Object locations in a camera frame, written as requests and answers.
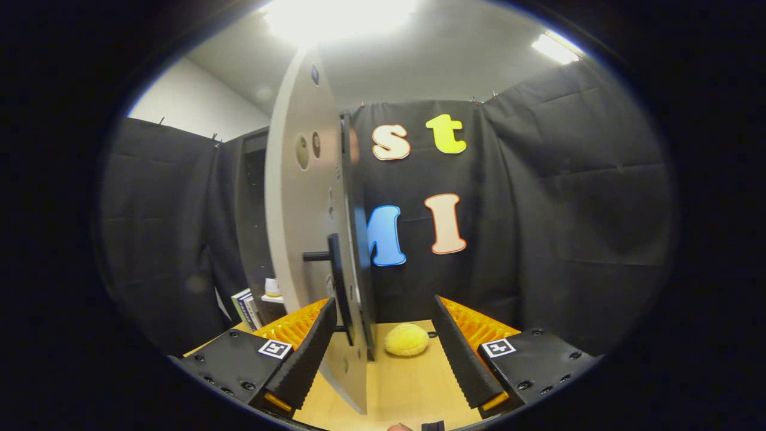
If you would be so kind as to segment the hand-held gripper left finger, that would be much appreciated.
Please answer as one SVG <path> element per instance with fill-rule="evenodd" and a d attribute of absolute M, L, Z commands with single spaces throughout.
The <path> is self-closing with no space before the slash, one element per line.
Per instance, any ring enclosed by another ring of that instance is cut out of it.
<path fill-rule="evenodd" d="M 304 407 L 336 321 L 336 300 L 325 298 L 258 331 L 230 328 L 171 362 L 235 403 L 291 419 Z"/>

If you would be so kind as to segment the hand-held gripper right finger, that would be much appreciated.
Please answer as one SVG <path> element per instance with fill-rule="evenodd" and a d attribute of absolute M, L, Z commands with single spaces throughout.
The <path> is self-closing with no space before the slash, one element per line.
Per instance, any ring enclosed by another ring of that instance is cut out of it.
<path fill-rule="evenodd" d="M 441 296 L 432 322 L 463 396 L 484 419 L 552 396 L 601 360 L 548 330 L 520 331 Z"/>

